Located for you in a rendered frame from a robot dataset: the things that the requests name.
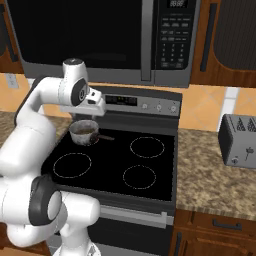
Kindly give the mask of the black and steel microwave oven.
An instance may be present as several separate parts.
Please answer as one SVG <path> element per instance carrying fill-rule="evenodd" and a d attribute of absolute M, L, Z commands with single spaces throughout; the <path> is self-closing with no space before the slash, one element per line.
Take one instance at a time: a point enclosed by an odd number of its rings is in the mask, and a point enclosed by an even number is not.
<path fill-rule="evenodd" d="M 68 58 L 95 83 L 186 88 L 201 0 L 154 0 L 151 80 L 141 80 L 142 0 L 6 0 L 28 78 L 61 77 Z"/>

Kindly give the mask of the brown wooden drawer front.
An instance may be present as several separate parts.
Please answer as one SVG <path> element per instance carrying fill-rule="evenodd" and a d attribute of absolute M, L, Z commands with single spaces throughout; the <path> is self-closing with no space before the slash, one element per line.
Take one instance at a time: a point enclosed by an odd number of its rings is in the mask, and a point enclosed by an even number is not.
<path fill-rule="evenodd" d="M 219 223 L 235 225 L 236 223 L 242 224 L 242 231 L 229 230 L 224 228 L 214 227 L 212 220 L 217 219 Z M 194 227 L 202 230 L 211 230 L 214 232 L 231 233 L 248 238 L 256 239 L 256 221 L 238 219 L 234 217 L 212 215 L 207 213 L 193 212 L 191 215 L 191 223 Z"/>

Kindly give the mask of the black and steel stove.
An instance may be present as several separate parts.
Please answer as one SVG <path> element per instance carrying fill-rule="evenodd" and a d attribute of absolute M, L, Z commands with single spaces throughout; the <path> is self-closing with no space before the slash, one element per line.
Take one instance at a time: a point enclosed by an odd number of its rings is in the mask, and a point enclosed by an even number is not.
<path fill-rule="evenodd" d="M 179 93 L 100 87 L 106 113 L 97 118 L 99 139 L 75 144 L 64 133 L 42 171 L 65 192 L 85 194 L 101 206 L 167 214 L 165 229 L 106 218 L 89 227 L 102 256 L 168 256 L 176 209 Z"/>

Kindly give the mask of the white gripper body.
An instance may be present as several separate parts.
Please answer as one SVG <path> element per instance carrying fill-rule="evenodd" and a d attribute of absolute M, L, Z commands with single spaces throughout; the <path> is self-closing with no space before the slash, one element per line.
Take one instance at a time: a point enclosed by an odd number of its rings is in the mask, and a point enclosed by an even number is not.
<path fill-rule="evenodd" d="M 106 104 L 103 98 L 97 104 L 87 104 L 83 101 L 79 106 L 61 106 L 61 112 L 69 112 L 75 114 L 91 115 L 91 116 L 104 116 L 106 112 Z"/>

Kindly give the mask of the grey toaster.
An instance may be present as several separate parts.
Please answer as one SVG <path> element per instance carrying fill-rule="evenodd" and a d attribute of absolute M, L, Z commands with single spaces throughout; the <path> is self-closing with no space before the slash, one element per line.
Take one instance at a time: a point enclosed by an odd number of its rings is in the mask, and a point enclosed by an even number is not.
<path fill-rule="evenodd" d="M 256 116 L 224 114 L 218 142 L 226 166 L 256 169 Z"/>

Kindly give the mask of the grey wall socket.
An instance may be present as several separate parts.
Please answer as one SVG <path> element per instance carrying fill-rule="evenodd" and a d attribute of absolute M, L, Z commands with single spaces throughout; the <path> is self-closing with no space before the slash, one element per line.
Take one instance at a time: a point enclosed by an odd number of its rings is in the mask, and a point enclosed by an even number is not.
<path fill-rule="evenodd" d="M 7 84 L 8 84 L 9 88 L 12 88 L 12 89 L 18 89 L 19 88 L 15 74 L 6 73 L 5 77 L 6 77 L 6 81 L 7 81 Z"/>

